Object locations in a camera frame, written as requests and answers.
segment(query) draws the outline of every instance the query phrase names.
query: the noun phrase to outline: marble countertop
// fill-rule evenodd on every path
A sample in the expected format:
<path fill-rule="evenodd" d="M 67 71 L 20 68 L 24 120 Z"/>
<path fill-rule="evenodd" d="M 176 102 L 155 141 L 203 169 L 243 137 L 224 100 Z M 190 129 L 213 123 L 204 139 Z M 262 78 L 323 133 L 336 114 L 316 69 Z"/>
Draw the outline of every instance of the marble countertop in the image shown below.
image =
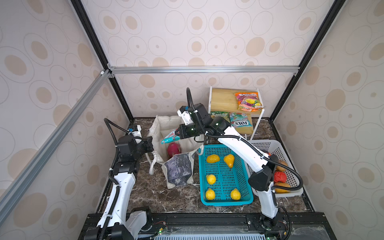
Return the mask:
<path fill-rule="evenodd" d="M 141 125 L 141 133 L 146 137 L 154 119 L 135 119 L 134 124 Z M 269 122 L 260 121 L 253 139 L 275 139 Z M 218 144 L 214 139 L 210 144 Z M 135 207 L 149 206 L 153 213 L 251 213 L 260 212 L 260 201 L 257 196 L 251 204 L 242 206 L 206 206 L 200 200 L 199 162 L 195 157 L 193 170 L 193 184 L 183 187 L 167 189 L 166 179 L 161 165 L 155 164 L 154 175 L 149 174 L 149 162 L 143 156 L 140 160 L 140 170 L 133 186 L 127 211 Z M 306 207 L 301 196 L 278 198 L 279 205 L 286 207 L 288 212 L 306 212 Z"/>

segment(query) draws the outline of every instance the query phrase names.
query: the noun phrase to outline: lemon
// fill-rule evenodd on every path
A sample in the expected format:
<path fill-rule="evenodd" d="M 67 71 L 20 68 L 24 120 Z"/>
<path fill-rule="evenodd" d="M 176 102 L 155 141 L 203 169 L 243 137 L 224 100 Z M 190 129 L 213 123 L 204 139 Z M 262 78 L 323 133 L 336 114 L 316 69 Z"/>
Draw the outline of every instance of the lemon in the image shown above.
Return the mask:
<path fill-rule="evenodd" d="M 247 103 L 250 103 L 250 104 L 254 104 L 254 103 L 256 102 L 256 100 L 251 99 L 251 98 L 247 98 L 245 101 L 246 101 Z"/>
<path fill-rule="evenodd" d="M 228 154 L 224 157 L 224 162 L 228 165 L 229 168 L 233 168 L 235 157 L 232 154 Z"/>
<path fill-rule="evenodd" d="M 213 174 L 207 175 L 207 182 L 208 184 L 212 185 L 216 182 L 216 177 Z"/>
<path fill-rule="evenodd" d="M 216 154 L 212 154 L 207 157 L 207 163 L 215 163 L 218 161 L 220 161 L 220 157 Z"/>
<path fill-rule="evenodd" d="M 239 190 L 237 190 L 237 188 L 235 188 L 234 190 L 232 190 L 232 192 L 231 192 L 231 198 L 232 198 L 233 200 L 240 200 L 240 198 L 241 198 L 241 194 L 240 194 Z"/>
<path fill-rule="evenodd" d="M 207 198 L 207 200 L 214 200 L 216 195 L 212 189 L 208 188 L 208 190 L 205 192 L 205 197 Z"/>

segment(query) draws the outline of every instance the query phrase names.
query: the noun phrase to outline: white plastic basket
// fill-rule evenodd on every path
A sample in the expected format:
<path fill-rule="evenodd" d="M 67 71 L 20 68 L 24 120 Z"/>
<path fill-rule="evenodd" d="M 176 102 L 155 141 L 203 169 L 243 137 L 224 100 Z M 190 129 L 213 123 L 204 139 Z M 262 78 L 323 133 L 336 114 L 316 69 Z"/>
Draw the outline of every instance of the white plastic basket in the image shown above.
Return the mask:
<path fill-rule="evenodd" d="M 249 142 L 252 143 L 252 145 L 254 145 L 260 150 L 266 150 L 272 154 L 275 154 L 280 160 L 285 161 L 288 164 L 288 167 L 293 169 L 291 162 L 288 160 L 287 154 L 285 153 L 282 145 L 278 141 L 262 139 L 262 140 L 249 140 Z M 248 166 L 248 164 L 246 169 L 247 169 L 248 177 L 250 177 L 251 174 L 253 173 L 253 170 L 251 169 L 250 166 Z M 294 187 L 299 184 L 299 179 L 297 179 L 297 177 L 293 175 L 290 171 L 286 170 L 284 173 L 287 175 L 287 183 L 290 186 Z M 252 188 L 252 191 L 257 196 L 256 190 Z M 294 197 L 294 196 L 299 196 L 301 194 L 303 194 L 303 188 L 301 188 L 300 190 L 291 191 L 289 193 L 276 193 L 276 197 Z"/>

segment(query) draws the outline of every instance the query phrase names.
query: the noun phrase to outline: yellow fruit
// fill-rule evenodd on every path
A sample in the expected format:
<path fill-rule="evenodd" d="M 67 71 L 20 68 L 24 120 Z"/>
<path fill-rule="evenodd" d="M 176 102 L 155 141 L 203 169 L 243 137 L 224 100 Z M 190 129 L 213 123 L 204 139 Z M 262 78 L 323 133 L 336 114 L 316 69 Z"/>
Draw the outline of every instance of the yellow fruit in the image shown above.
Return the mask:
<path fill-rule="evenodd" d="M 240 198 L 241 198 L 241 194 L 240 194 L 240 192 L 239 192 L 239 190 L 237 190 L 237 188 L 235 188 L 234 190 L 232 190 L 232 192 L 231 192 L 231 198 L 233 199 L 233 200 L 240 200 Z"/>
<path fill-rule="evenodd" d="M 282 186 L 282 187 L 291 187 L 288 183 L 286 182 L 276 182 L 274 184 L 274 186 Z M 284 189 L 279 189 L 279 188 L 275 188 L 275 192 L 276 193 L 289 193 L 290 191 L 289 190 L 284 190 Z"/>
<path fill-rule="evenodd" d="M 213 174 L 207 175 L 207 182 L 208 184 L 212 185 L 216 182 L 216 177 Z"/>
<path fill-rule="evenodd" d="M 250 103 L 250 104 L 254 104 L 254 103 L 256 102 L 256 100 L 251 99 L 251 98 L 247 98 L 245 101 L 246 101 L 247 103 Z"/>
<path fill-rule="evenodd" d="M 216 195 L 212 189 L 208 188 L 208 190 L 205 192 L 205 197 L 207 200 L 214 200 Z"/>
<path fill-rule="evenodd" d="M 282 161 L 282 160 L 279 160 L 279 163 L 284 164 L 285 166 L 288 167 L 288 163 L 286 163 L 286 162 L 284 162 L 284 161 Z M 276 171 L 284 172 L 284 171 L 285 171 L 285 168 L 280 167 L 280 166 L 276 166 Z"/>
<path fill-rule="evenodd" d="M 216 154 L 212 154 L 207 157 L 207 163 L 215 163 L 218 161 L 220 161 L 220 157 Z"/>
<path fill-rule="evenodd" d="M 229 168 L 233 168 L 233 163 L 235 162 L 235 157 L 232 154 L 226 155 L 224 157 L 224 162 L 228 165 Z"/>

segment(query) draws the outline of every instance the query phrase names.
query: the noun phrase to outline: wall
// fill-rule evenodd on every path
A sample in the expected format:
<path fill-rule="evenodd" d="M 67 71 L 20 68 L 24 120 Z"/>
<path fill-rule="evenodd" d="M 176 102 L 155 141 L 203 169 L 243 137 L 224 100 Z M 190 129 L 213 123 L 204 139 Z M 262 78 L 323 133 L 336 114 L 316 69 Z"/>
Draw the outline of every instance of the wall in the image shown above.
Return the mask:
<path fill-rule="evenodd" d="M 82 2 L 113 66 L 298 65 L 333 3 L 332 0 Z M 247 74 L 217 74 L 216 85 L 247 90 L 263 88 L 264 99 L 271 99 L 265 113 L 270 116 L 284 91 L 284 87 L 280 88 L 283 78 L 275 83 L 276 73 L 248 74 L 247 84 L 239 85 L 242 75 Z M 261 75 L 267 75 L 263 86 L 256 83 Z M 286 79 L 292 77 L 292 74 L 283 75 Z M 141 83 L 140 75 L 134 76 Z M 143 81 L 155 81 L 153 86 L 138 85 L 136 79 L 127 80 L 134 82 L 132 85 L 121 84 L 122 88 L 130 89 L 125 93 L 128 104 L 133 106 L 133 115 L 174 114 L 174 109 L 167 107 L 168 102 L 174 106 L 178 101 L 186 101 L 174 94 L 185 92 L 186 87 L 198 88 L 195 91 L 200 90 L 205 98 L 209 85 L 203 82 L 208 82 L 208 74 L 195 75 L 201 84 L 191 84 L 191 75 L 184 76 L 189 81 L 187 84 L 185 77 L 179 79 L 176 74 L 144 76 L 149 80 Z M 129 77 L 120 78 L 120 82 L 126 82 L 124 78 Z M 168 97 L 161 95 L 164 88 L 169 92 Z M 146 98 L 148 91 L 159 98 Z M 150 108 L 154 100 L 157 108 Z"/>
<path fill-rule="evenodd" d="M 275 124 L 338 239 L 384 234 L 384 1 L 342 9 Z"/>
<path fill-rule="evenodd" d="M 128 125 L 108 81 L 3 223 L 1 240 L 78 238 L 87 215 L 97 208 L 115 153 L 104 118 Z M 113 130 L 116 137 L 124 134 Z"/>
<path fill-rule="evenodd" d="M 0 3 L 0 195 L 101 66 L 65 0 Z"/>

